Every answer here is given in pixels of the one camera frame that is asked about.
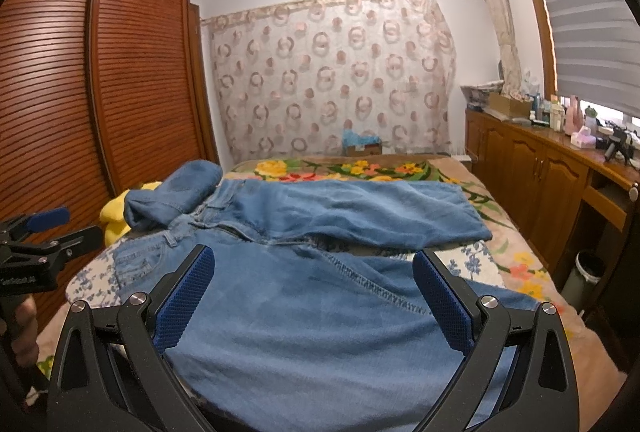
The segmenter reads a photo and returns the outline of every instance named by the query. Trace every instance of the metal screw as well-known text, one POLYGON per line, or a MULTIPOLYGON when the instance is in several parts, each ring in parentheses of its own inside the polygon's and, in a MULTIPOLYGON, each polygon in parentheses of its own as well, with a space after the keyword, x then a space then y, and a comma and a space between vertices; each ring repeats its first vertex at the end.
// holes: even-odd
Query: metal screw
POLYGON ((556 306, 554 306, 553 304, 550 304, 549 302, 545 302, 544 304, 542 304, 542 310, 547 315, 555 315, 558 312, 558 310, 556 309, 556 306))
POLYGON ((129 297, 132 306, 140 306, 146 302, 146 293, 133 293, 129 297))
POLYGON ((485 295, 480 299, 480 303, 487 307, 487 309, 493 309, 498 306, 498 299, 496 297, 492 297, 491 295, 485 295))
POLYGON ((86 307, 86 302, 84 300, 79 300, 78 302, 74 302, 71 304, 71 312, 79 313, 80 311, 84 311, 86 307))

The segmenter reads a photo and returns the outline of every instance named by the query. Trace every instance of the blue jeans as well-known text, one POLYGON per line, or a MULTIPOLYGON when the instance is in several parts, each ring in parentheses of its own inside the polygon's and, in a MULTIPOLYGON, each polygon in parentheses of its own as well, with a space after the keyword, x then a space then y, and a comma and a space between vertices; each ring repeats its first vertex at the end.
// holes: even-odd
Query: blue jeans
MULTIPOLYGON (((453 185, 223 181, 196 212, 123 243, 114 260, 125 299, 150 291, 195 244, 213 249, 214 278, 165 354, 219 409, 264 432, 411 431, 462 354, 449 348, 410 262, 327 253, 310 240, 417 250, 487 231, 453 185)), ((535 306, 470 284, 506 306, 535 306)), ((490 414, 512 357, 503 354, 475 422, 490 414)))

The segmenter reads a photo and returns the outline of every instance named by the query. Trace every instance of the yellow cloth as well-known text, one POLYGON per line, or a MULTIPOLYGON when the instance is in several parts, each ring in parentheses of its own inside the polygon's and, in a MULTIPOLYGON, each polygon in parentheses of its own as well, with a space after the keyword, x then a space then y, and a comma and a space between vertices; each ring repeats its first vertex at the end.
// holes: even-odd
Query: yellow cloth
MULTIPOLYGON (((155 190, 161 183, 147 183, 141 190, 155 190)), ((100 211, 100 222, 106 224, 104 229, 104 244, 110 246, 120 237, 126 235, 131 228, 124 220, 124 198, 129 190, 125 190, 115 199, 110 200, 100 211)))

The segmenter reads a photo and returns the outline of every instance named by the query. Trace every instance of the drawer knob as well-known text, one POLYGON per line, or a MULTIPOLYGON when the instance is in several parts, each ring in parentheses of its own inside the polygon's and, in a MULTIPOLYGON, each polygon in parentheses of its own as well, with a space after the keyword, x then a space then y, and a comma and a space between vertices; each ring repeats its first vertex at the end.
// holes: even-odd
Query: drawer knob
POLYGON ((629 199, 631 199, 632 203, 638 200, 638 188, 640 188, 638 187, 638 183, 634 183, 634 185, 629 190, 629 199))

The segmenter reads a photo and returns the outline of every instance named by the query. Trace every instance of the wooden countertop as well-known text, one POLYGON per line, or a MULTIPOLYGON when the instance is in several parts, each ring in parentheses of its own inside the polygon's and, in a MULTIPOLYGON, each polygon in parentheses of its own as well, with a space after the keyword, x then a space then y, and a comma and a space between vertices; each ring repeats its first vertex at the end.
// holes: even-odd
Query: wooden countertop
POLYGON ((629 190, 633 183, 640 183, 640 173, 631 165, 625 165, 624 161, 612 160, 606 163, 604 160, 604 150, 596 149, 580 149, 571 144, 571 137, 564 132, 556 132, 550 128, 527 127, 516 125, 514 123, 501 122, 489 114, 484 112, 467 111, 482 116, 488 116, 496 123, 504 123, 511 129, 521 134, 537 139, 540 142, 548 144, 565 154, 571 155, 576 160, 586 164, 589 168, 596 170, 602 175, 616 182, 625 190, 629 190))

